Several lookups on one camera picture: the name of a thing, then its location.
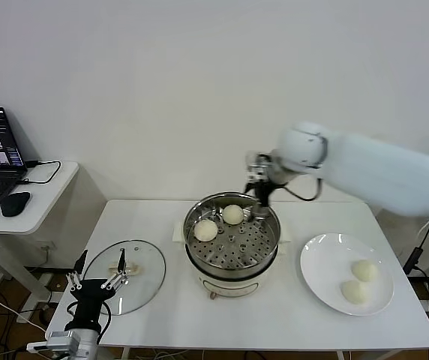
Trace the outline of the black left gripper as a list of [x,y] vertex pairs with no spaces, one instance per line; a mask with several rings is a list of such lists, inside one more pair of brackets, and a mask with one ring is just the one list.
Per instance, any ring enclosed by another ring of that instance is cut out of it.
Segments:
[[72,320],[65,326],[66,330],[88,329],[101,330],[99,318],[104,302],[111,299],[127,277],[125,249],[120,250],[120,257],[115,268],[109,268],[108,279],[88,279],[81,281],[87,257],[84,250],[73,268],[67,273],[71,295],[76,299],[67,309],[75,307]]

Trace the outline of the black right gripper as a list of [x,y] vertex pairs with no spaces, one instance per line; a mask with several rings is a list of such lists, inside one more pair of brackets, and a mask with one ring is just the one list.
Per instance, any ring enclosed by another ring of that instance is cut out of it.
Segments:
[[244,187],[244,193],[256,189],[256,197],[262,207],[269,207],[269,197],[277,185],[270,180],[265,170],[251,170],[250,182]]

